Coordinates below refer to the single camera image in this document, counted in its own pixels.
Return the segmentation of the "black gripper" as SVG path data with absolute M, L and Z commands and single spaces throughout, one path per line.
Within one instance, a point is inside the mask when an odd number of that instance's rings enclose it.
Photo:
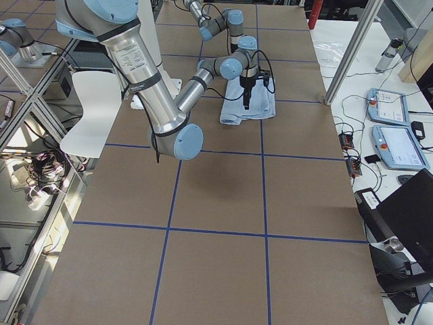
M 252 77 L 244 77 L 240 76 L 240 86 L 244 88 L 243 91 L 243 106 L 246 106 L 246 110 L 250 109 L 250 98 L 252 89 L 256 84 L 257 76 L 254 75 Z

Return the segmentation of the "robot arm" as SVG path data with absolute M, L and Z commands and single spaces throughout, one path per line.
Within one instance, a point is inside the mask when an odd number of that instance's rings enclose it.
M 221 11 L 216 7 L 218 16 L 211 18 L 204 11 L 206 3 L 196 0 L 183 0 L 182 10 L 188 11 L 196 20 L 203 41 L 209 41 L 221 32 L 227 32 L 227 53 L 237 50 L 240 39 L 244 36 L 244 15 L 240 9 L 226 8 Z
M 156 154 L 190 160 L 202 149 L 204 135 L 199 126 L 189 122 L 189 111 L 217 77 L 239 78 L 247 106 L 258 74 L 254 57 L 258 47 L 254 37 L 244 35 L 242 11 L 227 8 L 211 19 L 201 1 L 184 1 L 183 5 L 198 23 L 203 40 L 229 31 L 231 54 L 202 60 L 176 97 L 170 94 L 151 56 L 151 44 L 140 35 L 138 1 L 56 1 L 55 8 L 60 34 L 98 42 L 116 60 L 119 73 L 145 108 Z

